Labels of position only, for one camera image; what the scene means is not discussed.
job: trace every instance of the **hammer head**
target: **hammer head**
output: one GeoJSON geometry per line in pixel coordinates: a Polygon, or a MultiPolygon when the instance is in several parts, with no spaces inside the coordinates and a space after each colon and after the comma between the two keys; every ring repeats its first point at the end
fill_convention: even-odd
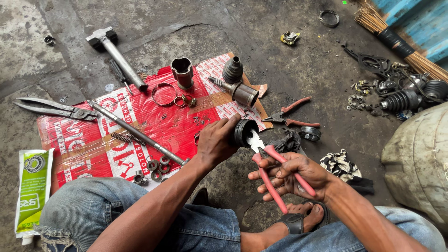
{"type": "Polygon", "coordinates": [[[93,48],[97,48],[101,45],[101,42],[105,39],[116,40],[117,35],[113,28],[109,26],[105,29],[99,29],[92,33],[92,35],[86,38],[87,42],[89,42],[90,46],[93,48]]]}

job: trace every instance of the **screwdriver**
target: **screwdriver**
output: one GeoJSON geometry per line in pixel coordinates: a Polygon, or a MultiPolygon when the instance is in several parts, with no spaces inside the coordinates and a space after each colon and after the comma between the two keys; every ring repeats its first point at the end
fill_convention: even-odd
{"type": "Polygon", "coordinates": [[[120,79],[121,83],[124,83],[126,85],[126,87],[128,88],[129,93],[131,93],[131,95],[133,96],[134,94],[132,93],[131,89],[129,88],[129,85],[126,82],[125,74],[123,73],[121,68],[118,66],[118,64],[113,59],[109,60],[109,64],[111,65],[111,67],[112,67],[113,71],[115,72],[115,74],[120,79]]]}

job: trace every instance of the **blue wall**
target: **blue wall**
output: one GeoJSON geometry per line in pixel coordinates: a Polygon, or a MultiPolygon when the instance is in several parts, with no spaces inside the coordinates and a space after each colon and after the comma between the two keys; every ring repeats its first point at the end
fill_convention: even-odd
{"type": "Polygon", "coordinates": [[[372,0],[395,31],[402,30],[426,51],[426,58],[448,70],[448,0],[372,0]]]}

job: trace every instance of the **ripped jeans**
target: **ripped jeans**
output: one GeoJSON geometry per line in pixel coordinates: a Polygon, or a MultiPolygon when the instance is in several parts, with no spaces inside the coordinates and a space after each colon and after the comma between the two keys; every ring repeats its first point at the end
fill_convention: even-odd
{"type": "MultiPolygon", "coordinates": [[[[36,230],[46,252],[85,252],[107,226],[147,191],[122,178],[79,178],[45,204],[36,230]]],[[[376,207],[388,220],[432,251],[445,251],[439,231],[418,214],[376,207]]],[[[186,204],[156,251],[240,251],[240,229],[230,209],[186,204]]],[[[287,235],[266,251],[365,251],[342,223],[287,235]]]]}

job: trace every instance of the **foot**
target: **foot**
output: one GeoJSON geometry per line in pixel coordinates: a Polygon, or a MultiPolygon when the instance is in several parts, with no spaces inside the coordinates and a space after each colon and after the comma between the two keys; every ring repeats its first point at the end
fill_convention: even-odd
{"type": "MultiPolygon", "coordinates": [[[[303,215],[311,210],[310,214],[303,219],[304,233],[310,232],[323,218],[323,208],[318,204],[313,205],[313,203],[307,202],[303,205],[289,204],[286,207],[289,213],[301,213],[303,215]]],[[[265,231],[257,234],[241,232],[241,251],[261,251],[287,235],[289,235],[288,227],[282,222],[274,223],[265,231]]]]}
{"type": "Polygon", "coordinates": [[[298,204],[293,205],[292,203],[286,206],[288,208],[288,213],[301,213],[306,215],[306,213],[311,209],[310,214],[303,219],[303,232],[310,232],[315,225],[322,221],[323,218],[323,208],[321,205],[313,205],[311,202],[307,202],[304,205],[298,204]]]}

